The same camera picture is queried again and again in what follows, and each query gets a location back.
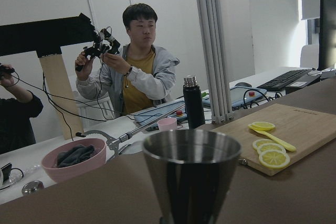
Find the aluminium frame post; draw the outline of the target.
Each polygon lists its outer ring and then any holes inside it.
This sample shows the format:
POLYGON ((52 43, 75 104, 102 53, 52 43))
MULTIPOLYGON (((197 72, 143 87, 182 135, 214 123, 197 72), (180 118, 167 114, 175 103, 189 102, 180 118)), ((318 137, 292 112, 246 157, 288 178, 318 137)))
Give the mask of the aluminium frame post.
POLYGON ((196 0, 212 122, 233 119, 220 0, 196 0))

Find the yellow plastic knife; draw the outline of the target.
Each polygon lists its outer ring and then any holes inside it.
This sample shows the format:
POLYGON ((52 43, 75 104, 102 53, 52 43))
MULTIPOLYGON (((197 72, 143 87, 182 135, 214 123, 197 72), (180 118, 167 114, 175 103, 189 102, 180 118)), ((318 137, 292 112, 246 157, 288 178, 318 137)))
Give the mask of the yellow plastic knife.
POLYGON ((253 130, 253 131, 255 131, 255 132, 257 132, 257 133, 259 133, 259 134, 261 134, 261 135, 267 136, 268 138, 270 138, 271 140, 275 141, 277 144, 283 146, 286 150, 288 150, 288 151, 290 151, 290 152, 295 152, 295 151, 297 150, 295 146, 293 146, 293 145, 291 145, 291 144, 289 144, 289 143, 287 143, 287 142, 281 140, 280 138, 278 138, 278 137, 276 137, 276 136, 274 136, 274 135, 268 133, 268 132, 265 131, 265 130, 261 130, 261 129, 259 129, 259 128, 253 127, 253 126, 250 125, 250 124, 248 125, 248 127, 249 127, 251 130, 253 130))

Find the black keyboard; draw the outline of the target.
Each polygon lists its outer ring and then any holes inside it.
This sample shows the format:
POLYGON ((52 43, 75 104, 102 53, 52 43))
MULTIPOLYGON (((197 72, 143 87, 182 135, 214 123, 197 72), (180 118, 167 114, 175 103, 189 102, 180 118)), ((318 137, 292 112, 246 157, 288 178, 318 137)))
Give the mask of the black keyboard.
POLYGON ((291 70, 259 85, 257 88, 266 89, 267 91, 281 91, 285 86, 293 83, 311 71, 311 69, 291 70))

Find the black thermos bottle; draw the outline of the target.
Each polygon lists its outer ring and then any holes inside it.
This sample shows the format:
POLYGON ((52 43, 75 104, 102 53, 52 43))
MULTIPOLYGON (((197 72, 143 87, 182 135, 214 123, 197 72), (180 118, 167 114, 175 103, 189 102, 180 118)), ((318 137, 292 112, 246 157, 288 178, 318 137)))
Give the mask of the black thermos bottle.
POLYGON ((195 76, 184 77, 183 96, 189 129, 205 124, 201 90, 195 76))

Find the steel double jigger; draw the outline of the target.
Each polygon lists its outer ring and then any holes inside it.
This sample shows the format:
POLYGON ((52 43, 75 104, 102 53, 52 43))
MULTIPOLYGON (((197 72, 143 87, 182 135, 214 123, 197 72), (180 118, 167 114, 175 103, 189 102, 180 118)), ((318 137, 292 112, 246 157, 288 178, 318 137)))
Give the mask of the steel double jigger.
POLYGON ((160 205, 160 223, 215 223, 241 154, 224 133, 169 130, 142 145, 160 205))

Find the black foam T stand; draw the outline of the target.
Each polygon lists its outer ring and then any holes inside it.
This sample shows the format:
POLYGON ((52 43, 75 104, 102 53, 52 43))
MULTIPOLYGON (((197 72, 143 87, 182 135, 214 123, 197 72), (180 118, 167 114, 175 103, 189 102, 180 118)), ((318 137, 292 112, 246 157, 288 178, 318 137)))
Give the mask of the black foam T stand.
POLYGON ((46 78, 50 98, 65 139, 82 132, 83 126, 62 57, 61 48, 94 40, 89 17, 41 20, 1 26, 1 56, 34 51, 46 78))

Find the dark grey cloth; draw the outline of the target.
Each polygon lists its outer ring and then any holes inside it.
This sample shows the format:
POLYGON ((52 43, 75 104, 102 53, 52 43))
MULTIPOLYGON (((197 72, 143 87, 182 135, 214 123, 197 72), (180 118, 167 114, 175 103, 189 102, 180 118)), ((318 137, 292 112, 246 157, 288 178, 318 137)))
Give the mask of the dark grey cloth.
POLYGON ((92 145, 77 145, 66 152, 61 152, 57 156, 57 167, 64 168, 79 164, 90 158, 95 148, 92 145))

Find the pink bowl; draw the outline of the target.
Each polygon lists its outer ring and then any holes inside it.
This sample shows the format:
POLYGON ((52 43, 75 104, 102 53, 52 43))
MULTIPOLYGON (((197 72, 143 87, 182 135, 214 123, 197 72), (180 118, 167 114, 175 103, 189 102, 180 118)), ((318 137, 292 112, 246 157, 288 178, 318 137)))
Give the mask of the pink bowl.
POLYGON ((106 143, 99 138, 85 138, 62 145, 41 161, 47 175, 63 182, 96 169, 106 162, 106 143))

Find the person in grey jacket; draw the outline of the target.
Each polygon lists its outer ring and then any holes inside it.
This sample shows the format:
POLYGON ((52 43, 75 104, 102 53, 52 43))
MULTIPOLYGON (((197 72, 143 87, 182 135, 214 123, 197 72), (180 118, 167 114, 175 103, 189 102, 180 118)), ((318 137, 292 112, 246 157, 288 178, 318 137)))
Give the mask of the person in grey jacket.
POLYGON ((180 61, 154 45, 157 14, 145 3, 128 6, 122 15, 130 43, 118 55, 104 53, 102 67, 92 73, 93 60, 81 52, 75 61, 79 94, 95 100, 109 95, 116 117, 132 114, 172 100, 175 67, 180 61))

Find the pink cup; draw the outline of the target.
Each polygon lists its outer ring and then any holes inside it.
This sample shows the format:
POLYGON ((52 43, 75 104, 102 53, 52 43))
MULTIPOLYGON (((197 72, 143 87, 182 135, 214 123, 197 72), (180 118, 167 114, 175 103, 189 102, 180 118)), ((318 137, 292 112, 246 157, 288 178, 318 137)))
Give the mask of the pink cup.
POLYGON ((159 131, 169 131, 177 129, 177 119, 176 118, 163 118, 158 122, 159 131))

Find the person in black jacket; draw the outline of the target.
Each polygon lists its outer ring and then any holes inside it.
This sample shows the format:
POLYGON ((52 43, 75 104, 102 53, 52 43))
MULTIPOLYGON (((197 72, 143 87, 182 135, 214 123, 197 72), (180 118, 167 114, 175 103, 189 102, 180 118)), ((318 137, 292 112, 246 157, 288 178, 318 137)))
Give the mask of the person in black jacket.
POLYGON ((36 143, 30 122, 43 110, 39 97, 17 84, 11 65, 1 64, 1 86, 14 97, 1 98, 1 154, 36 143))

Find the lemon slice on knife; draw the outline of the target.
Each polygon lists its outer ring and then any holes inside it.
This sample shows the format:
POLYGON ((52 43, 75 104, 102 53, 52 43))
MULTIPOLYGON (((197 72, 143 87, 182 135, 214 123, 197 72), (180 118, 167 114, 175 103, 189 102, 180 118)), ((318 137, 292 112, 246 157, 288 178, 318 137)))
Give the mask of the lemon slice on knife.
POLYGON ((275 129, 276 126, 273 123, 257 121, 257 122, 248 124, 248 127, 255 128, 261 131, 270 131, 270 130, 275 129))

